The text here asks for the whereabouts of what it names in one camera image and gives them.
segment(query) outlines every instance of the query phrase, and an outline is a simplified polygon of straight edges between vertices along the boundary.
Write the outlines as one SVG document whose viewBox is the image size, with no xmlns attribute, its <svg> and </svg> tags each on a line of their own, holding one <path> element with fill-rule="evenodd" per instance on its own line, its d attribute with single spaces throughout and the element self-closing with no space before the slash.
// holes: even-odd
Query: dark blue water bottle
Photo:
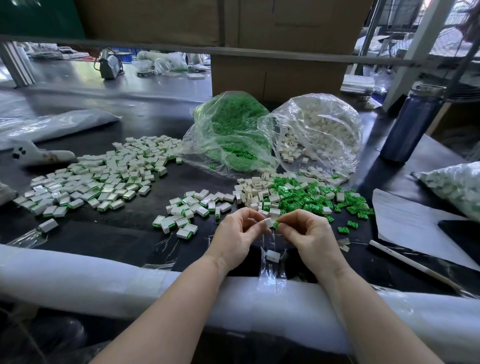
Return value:
<svg viewBox="0 0 480 364">
<path fill-rule="evenodd" d="M 405 163 L 443 104 L 445 87 L 417 82 L 408 93 L 380 151 L 384 159 Z"/>
</svg>

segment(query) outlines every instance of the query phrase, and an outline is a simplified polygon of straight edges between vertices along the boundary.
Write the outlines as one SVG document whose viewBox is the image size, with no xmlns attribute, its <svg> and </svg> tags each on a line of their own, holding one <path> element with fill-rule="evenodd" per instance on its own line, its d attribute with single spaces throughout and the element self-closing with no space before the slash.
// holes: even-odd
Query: forearm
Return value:
<svg viewBox="0 0 480 364">
<path fill-rule="evenodd" d="M 325 289 L 360 363 L 442 363 L 351 268 Z"/>
<path fill-rule="evenodd" d="M 216 260 L 200 258 L 92 363 L 190 363 L 224 277 Z"/>
</svg>

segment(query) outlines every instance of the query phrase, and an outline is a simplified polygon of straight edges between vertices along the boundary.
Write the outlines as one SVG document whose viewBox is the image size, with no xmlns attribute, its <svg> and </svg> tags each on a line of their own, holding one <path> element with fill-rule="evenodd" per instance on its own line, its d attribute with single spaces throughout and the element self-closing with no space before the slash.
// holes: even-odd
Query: bag of assembled parts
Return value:
<svg viewBox="0 0 480 364">
<path fill-rule="evenodd" d="M 102 110 L 74 110 L 33 119 L 0 119 L 0 150 L 13 148 L 12 140 L 42 142 L 118 120 L 118 116 Z"/>
<path fill-rule="evenodd" d="M 297 96 L 259 124 L 272 119 L 278 132 L 275 154 L 286 171 L 325 168 L 339 172 L 343 179 L 339 182 L 355 171 L 362 125 L 360 115 L 346 102 L 329 94 Z"/>
<path fill-rule="evenodd" d="M 437 196 L 480 222 L 480 162 L 415 174 Z"/>
<path fill-rule="evenodd" d="M 227 91 L 198 106 L 194 124 L 183 137 L 181 158 L 211 174 L 241 178 L 252 172 L 273 172 L 273 125 L 257 127 L 268 110 L 251 95 Z"/>
</svg>

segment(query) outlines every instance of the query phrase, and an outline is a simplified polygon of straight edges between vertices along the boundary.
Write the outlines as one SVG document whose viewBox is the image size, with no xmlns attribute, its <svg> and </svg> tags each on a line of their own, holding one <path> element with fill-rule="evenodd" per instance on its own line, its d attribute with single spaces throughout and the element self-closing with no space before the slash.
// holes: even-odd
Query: white foam piece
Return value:
<svg viewBox="0 0 480 364">
<path fill-rule="evenodd" d="M 63 311 L 135 319 L 179 274 L 0 245 L 0 293 L 15 301 Z M 319 285 L 288 280 L 279 282 L 279 290 L 279 284 L 267 284 L 270 281 L 270 277 L 227 277 L 207 325 L 284 336 L 326 352 L 352 353 Z M 397 291 L 378 294 L 442 360 L 478 361 L 480 300 Z"/>
</svg>

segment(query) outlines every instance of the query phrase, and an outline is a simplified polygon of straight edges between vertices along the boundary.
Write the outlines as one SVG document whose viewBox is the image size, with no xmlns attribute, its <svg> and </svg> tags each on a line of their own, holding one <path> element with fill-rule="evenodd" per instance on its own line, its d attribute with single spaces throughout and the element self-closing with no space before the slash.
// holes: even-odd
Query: black table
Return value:
<svg viewBox="0 0 480 364">
<path fill-rule="evenodd" d="M 73 105 L 76 105 L 75 108 L 91 107 L 92 103 L 86 95 L 55 95 L 53 102 L 51 95 L 32 95 L 29 91 L 24 93 L 38 115 L 60 113 L 74 109 Z M 102 100 L 103 104 L 98 102 L 98 95 L 95 95 L 95 100 L 97 106 L 102 105 L 103 109 L 122 116 L 122 120 L 39 143 L 39 147 L 51 150 L 67 149 L 81 156 L 103 154 L 113 149 L 111 143 L 123 142 L 125 137 L 129 136 L 166 134 L 182 138 L 192 124 L 191 111 L 200 104 L 197 101 L 158 97 L 142 99 L 130 97 L 127 100 L 121 100 L 118 95 L 113 98 L 105 96 Z M 440 200 L 418 183 L 410 173 L 455 165 L 463 162 L 461 157 L 424 136 L 405 165 L 389 164 L 378 158 L 378 155 L 379 148 L 383 145 L 392 126 L 392 119 L 378 115 L 374 111 L 362 112 L 361 117 L 365 146 L 358 172 L 352 183 L 353 187 L 367 198 L 370 205 L 373 190 L 380 188 L 427 206 L 458 213 L 451 205 Z M 22 170 L 14 164 L 9 152 L 1 152 L 0 181 L 24 192 L 29 189 L 31 178 L 61 167 L 45 166 Z M 205 188 L 214 193 L 229 192 L 236 183 L 234 180 L 219 178 L 200 171 L 186 163 L 177 166 L 171 162 L 167 165 L 167 169 L 168 174 L 162 179 L 156 179 L 148 197 L 137 196 L 131 202 L 127 202 L 125 207 L 105 214 L 100 214 L 85 205 L 76 211 L 69 212 L 65 218 L 57 219 L 60 228 L 52 232 L 49 241 L 39 248 L 113 259 L 140 267 L 145 264 L 158 265 L 174 261 L 173 270 L 184 270 L 206 250 L 208 237 L 214 234 L 217 226 L 214 218 L 204 219 L 195 216 L 193 223 L 199 227 L 197 234 L 190 241 L 181 241 L 179 244 L 175 244 L 177 241 L 175 236 L 168 238 L 161 231 L 154 230 L 152 221 L 157 215 L 166 214 L 165 206 L 169 204 L 169 199 L 183 196 L 185 191 Z M 335 222 L 332 225 L 335 232 L 337 226 L 346 226 L 348 219 L 357 221 L 356 217 L 352 217 L 346 211 L 334 214 L 334 217 Z M 2 243 L 7 243 L 44 221 L 42 217 L 35 218 L 26 210 L 15 207 L 13 203 L 0 207 L 0 218 Z M 455 294 L 449 287 L 368 247 L 370 239 L 377 239 L 374 218 L 369 222 L 359 221 L 359 226 L 357 231 L 351 231 L 348 236 L 355 243 L 351 244 L 350 251 L 344 254 L 351 266 L 369 283 L 401 291 Z M 279 252 L 290 248 L 279 236 L 275 237 L 275 242 L 266 239 L 254 245 L 261 245 L 265 250 L 269 248 Z M 455 264 L 449 265 L 447 270 L 446 264 L 437 258 L 416 254 L 400 247 L 396 248 L 403 254 L 407 253 L 409 258 L 450 276 L 452 280 L 480 294 L 480 284 L 477 283 L 480 282 L 478 272 Z M 253 250 L 248 262 L 232 274 L 258 275 L 260 266 L 256 259 L 258 250 Z M 282 271 L 286 270 L 288 278 L 297 275 L 298 271 L 306 271 L 299 262 L 298 256 L 295 256 L 295 251 L 289 250 L 289 257 L 291 264 L 281 268 Z"/>
</svg>

